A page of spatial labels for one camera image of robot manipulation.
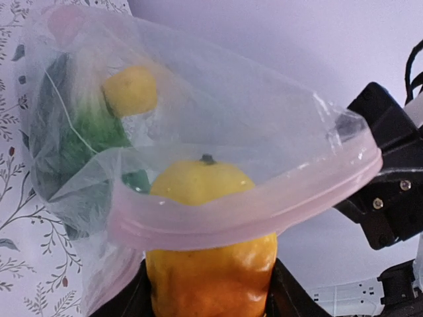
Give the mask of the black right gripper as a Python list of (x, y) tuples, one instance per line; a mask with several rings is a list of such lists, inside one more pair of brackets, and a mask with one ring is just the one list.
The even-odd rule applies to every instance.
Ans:
[(380, 84), (371, 82), (336, 119), (342, 137), (347, 116), (360, 115), (381, 149), (383, 167), (366, 186), (334, 208), (366, 231), (380, 250), (422, 232), (422, 132)]

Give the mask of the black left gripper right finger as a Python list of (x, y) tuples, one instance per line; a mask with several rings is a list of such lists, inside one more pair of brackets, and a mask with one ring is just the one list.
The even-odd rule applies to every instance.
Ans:
[(330, 317), (278, 258), (272, 270), (265, 313), (269, 317)]

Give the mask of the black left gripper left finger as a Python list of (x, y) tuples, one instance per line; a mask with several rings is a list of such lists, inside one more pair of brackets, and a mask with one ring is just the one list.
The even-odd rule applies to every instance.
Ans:
[(132, 281), (90, 317), (152, 317), (151, 283), (145, 260)]

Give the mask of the clear zip top bag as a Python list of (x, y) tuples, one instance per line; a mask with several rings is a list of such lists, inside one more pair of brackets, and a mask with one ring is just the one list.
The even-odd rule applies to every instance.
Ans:
[[(140, 65), (157, 84), (157, 107), (117, 117), (130, 141), (79, 172), (110, 182), (101, 230), (71, 240), (82, 261), (90, 316), (145, 260), (152, 316), (264, 316), (279, 234), (368, 184), (383, 159), (366, 121), (260, 64), (182, 32), (86, 6), (33, 9), (23, 30), (34, 86), (61, 54), (99, 88)], [(33, 158), (30, 153), (30, 176)], [(145, 170), (151, 189), (121, 180)], [(34, 187), (37, 196), (45, 202)]]

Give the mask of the green bok choy toy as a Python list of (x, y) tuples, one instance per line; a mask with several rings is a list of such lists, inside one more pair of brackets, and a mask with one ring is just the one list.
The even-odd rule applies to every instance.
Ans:
[(63, 53), (43, 72), (29, 137), (32, 183), (55, 206), (71, 240), (101, 230), (110, 201), (109, 180), (90, 182), (79, 172), (95, 155), (130, 145), (103, 93), (89, 88), (77, 67), (76, 59)]

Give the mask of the yellow lemon toy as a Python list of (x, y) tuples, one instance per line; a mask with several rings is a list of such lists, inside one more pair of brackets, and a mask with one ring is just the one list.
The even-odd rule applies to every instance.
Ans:
[(105, 98), (114, 114), (119, 117), (150, 112), (157, 107), (157, 84), (151, 72), (140, 65), (109, 77), (102, 84)]

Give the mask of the green cucumber toy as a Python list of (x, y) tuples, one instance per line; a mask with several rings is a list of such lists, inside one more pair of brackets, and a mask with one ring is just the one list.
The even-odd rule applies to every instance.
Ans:
[(121, 176), (123, 183), (132, 190), (141, 193), (149, 194), (151, 184), (145, 170), (137, 170), (135, 172), (125, 173)]

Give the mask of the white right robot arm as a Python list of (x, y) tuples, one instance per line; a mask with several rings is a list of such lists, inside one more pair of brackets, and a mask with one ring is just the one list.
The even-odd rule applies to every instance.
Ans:
[[(412, 76), (412, 64), (421, 51), (422, 45), (415, 45), (406, 62), (403, 105), (372, 82), (348, 107), (366, 120), (382, 151), (383, 168), (336, 209), (361, 226), (374, 250), (422, 236), (422, 76)], [(312, 293), (276, 262), (267, 316), (346, 316), (348, 306), (353, 316), (421, 316), (422, 253), (376, 278)]]

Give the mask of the floral patterned tablecloth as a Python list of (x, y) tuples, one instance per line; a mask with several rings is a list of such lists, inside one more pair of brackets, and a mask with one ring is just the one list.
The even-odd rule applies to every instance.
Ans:
[(49, 1), (1, 2), (1, 315), (86, 316), (82, 262), (62, 222), (30, 180), (22, 28)]

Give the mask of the white wall power strip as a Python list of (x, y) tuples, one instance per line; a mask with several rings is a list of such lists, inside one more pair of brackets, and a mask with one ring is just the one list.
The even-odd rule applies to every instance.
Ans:
[(384, 305), (383, 285), (376, 278), (307, 289), (309, 296), (332, 316), (376, 316)]

